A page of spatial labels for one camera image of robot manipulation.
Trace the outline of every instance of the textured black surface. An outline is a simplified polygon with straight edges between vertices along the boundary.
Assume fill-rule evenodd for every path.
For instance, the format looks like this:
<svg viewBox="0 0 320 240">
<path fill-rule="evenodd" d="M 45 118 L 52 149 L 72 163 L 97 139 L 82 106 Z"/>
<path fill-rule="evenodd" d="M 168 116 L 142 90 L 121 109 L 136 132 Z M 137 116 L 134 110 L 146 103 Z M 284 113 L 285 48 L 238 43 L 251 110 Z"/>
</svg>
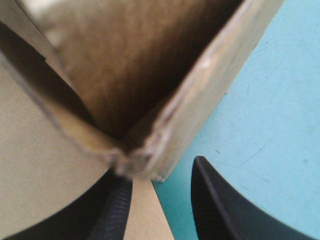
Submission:
<svg viewBox="0 0 320 240">
<path fill-rule="evenodd" d="M 124 238 L 132 196 L 132 182 L 118 181 L 101 212 L 90 240 L 122 240 Z"/>
<path fill-rule="evenodd" d="M 203 156 L 193 163 L 191 202 L 200 240 L 313 240 L 249 202 Z"/>
<path fill-rule="evenodd" d="M 63 210 L 6 240 L 87 240 L 89 236 L 91 240 L 122 239 L 119 237 L 125 231 L 131 191 L 131 181 L 109 170 Z"/>
</svg>

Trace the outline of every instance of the light blue surface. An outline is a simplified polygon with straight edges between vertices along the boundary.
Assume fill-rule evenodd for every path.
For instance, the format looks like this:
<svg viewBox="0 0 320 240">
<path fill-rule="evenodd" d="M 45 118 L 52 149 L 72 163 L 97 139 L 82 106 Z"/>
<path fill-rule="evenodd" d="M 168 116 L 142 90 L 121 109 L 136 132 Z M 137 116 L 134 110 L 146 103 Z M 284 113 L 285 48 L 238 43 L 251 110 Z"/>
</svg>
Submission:
<svg viewBox="0 0 320 240">
<path fill-rule="evenodd" d="M 208 158 L 245 197 L 320 239 L 320 0 L 287 0 L 164 183 L 176 240 L 195 240 L 193 159 Z"/>
</svg>

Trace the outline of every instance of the brown cardboard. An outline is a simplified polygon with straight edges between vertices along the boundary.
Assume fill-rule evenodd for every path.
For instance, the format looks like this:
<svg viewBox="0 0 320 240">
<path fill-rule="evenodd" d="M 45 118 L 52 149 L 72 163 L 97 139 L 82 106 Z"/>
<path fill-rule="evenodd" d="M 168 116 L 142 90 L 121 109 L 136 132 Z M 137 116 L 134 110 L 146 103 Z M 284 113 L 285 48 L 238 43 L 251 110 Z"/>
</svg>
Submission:
<svg viewBox="0 0 320 240">
<path fill-rule="evenodd" d="M 49 65 L 66 80 L 59 70 L 60 66 L 50 46 L 15 1 L 0 1 L 0 21 L 10 26 L 45 56 Z M 89 189 L 109 166 L 97 157 L 84 154 L 78 145 L 63 136 L 63 132 L 57 131 L 59 127 L 52 125 L 48 116 L 44 114 L 46 112 L 43 112 L 17 84 L 21 84 L 19 80 L 21 75 L 17 69 L 11 64 L 8 65 L 3 55 L 0 59 L 2 63 L 0 64 L 0 239 L 2 239 L 66 207 Z M 135 180 L 133 186 L 134 200 L 131 209 L 135 211 L 130 213 L 128 219 L 130 228 L 125 233 L 127 239 L 134 239 L 136 235 L 149 237 L 151 234 L 156 239 L 173 239 L 151 182 Z M 136 228 L 138 221 L 144 219 L 149 219 L 149 225 Z M 163 230 L 152 233 L 149 227 L 156 224 Z"/>
<path fill-rule="evenodd" d="M 109 165 L 119 174 L 165 179 L 283 0 L 18 2 L 29 16 L 8 0 L 0 2 L 0 20 L 36 50 L 1 25 L 3 237 L 65 207 Z M 108 53 L 115 69 L 105 68 Z M 168 230 L 150 182 L 135 185 L 128 230 L 149 236 L 147 227 L 158 221 Z M 145 204 L 137 200 L 142 195 L 150 198 Z M 144 233 L 136 233 L 135 219 L 150 219 Z"/>
<path fill-rule="evenodd" d="M 164 180 L 283 0 L 20 2 L 104 133 L 31 86 L 52 121 L 119 174 Z"/>
</svg>

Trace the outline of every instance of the beige surface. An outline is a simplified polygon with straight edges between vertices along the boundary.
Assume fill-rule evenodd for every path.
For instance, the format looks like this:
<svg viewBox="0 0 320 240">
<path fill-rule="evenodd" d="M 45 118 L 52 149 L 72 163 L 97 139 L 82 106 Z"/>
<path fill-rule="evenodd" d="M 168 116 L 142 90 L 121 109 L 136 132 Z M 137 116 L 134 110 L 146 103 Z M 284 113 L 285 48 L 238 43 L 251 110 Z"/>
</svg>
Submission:
<svg viewBox="0 0 320 240">
<path fill-rule="evenodd" d="M 63 138 L 0 67 L 0 239 L 61 210 L 106 170 Z"/>
<path fill-rule="evenodd" d="M 174 237 L 149 180 L 133 180 L 125 240 L 173 240 Z"/>
</svg>

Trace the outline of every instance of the black object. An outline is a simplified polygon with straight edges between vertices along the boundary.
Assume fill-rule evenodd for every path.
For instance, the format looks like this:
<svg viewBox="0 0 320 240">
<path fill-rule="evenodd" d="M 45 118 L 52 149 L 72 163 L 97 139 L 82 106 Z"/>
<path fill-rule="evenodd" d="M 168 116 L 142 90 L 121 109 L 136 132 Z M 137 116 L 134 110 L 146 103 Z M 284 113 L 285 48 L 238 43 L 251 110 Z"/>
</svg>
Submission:
<svg viewBox="0 0 320 240">
<path fill-rule="evenodd" d="M 191 203 L 200 240 L 314 240 L 249 202 L 203 156 L 193 163 Z"/>
<path fill-rule="evenodd" d="M 132 181 L 109 170 L 73 203 L 6 240 L 122 240 Z"/>
</svg>

